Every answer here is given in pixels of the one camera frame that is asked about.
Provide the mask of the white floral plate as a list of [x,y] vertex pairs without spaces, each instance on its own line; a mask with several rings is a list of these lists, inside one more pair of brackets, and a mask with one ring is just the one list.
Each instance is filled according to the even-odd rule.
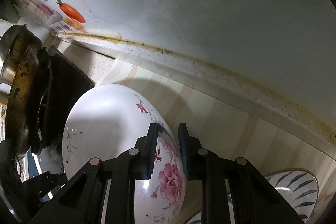
[[71,178],[93,157],[113,159],[133,148],[151,123],[159,125],[154,170],[150,180],[135,182],[135,223],[173,223],[186,190],[178,145],[161,114],[135,90],[100,85],[77,100],[64,127],[63,165]]

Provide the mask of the blue leaf pattern plate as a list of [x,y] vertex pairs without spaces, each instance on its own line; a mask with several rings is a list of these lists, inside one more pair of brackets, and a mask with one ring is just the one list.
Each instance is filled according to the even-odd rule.
[[[288,169],[269,174],[264,177],[264,180],[268,181],[275,191],[281,194],[303,220],[303,223],[306,223],[313,214],[318,198],[319,187],[315,175],[308,170]],[[244,178],[242,182],[247,184],[243,189],[249,190],[255,198],[259,196],[260,186],[257,185],[260,183],[256,184],[256,182],[253,182],[250,179],[250,176]],[[230,210],[230,220],[231,223],[235,223],[234,207],[230,193],[227,194],[227,198]],[[202,223],[202,212],[200,211],[195,214],[186,223]]]

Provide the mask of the striped table cloth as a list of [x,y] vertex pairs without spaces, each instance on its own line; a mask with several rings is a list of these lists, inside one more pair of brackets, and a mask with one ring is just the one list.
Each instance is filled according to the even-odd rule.
[[279,127],[221,100],[118,59],[104,61],[97,84],[122,84],[143,95],[176,134],[185,123],[202,146],[227,159],[247,158],[262,174],[287,168],[311,171],[319,185],[308,223],[315,223],[335,194],[335,160]]

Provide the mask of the frying pan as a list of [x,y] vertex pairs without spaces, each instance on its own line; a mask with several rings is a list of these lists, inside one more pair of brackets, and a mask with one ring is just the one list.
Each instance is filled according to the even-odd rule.
[[36,100],[30,100],[30,96],[34,94],[33,82],[40,65],[38,53],[43,49],[41,40],[27,27],[22,36],[27,48],[11,85],[5,123],[5,138],[11,140],[12,150],[17,157],[23,157],[31,146],[29,118]]

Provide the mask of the black induction cooktop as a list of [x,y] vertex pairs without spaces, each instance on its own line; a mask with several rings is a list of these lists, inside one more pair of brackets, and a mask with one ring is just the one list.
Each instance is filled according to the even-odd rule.
[[75,102],[95,83],[54,46],[39,52],[40,65],[34,79],[33,134],[31,152],[53,147],[62,152],[63,131]]

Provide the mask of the steel pot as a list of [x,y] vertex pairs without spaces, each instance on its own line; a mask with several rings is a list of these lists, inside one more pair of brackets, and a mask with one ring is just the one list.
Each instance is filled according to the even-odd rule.
[[27,44],[22,35],[26,27],[13,25],[1,37],[1,82],[12,85]]

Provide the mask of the colourful wall stickers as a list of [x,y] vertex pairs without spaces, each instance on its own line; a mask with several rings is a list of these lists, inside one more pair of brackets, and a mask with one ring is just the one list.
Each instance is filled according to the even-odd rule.
[[88,32],[84,27],[86,20],[78,10],[62,0],[55,2],[56,10],[51,7],[51,0],[15,0],[21,10],[55,32]]

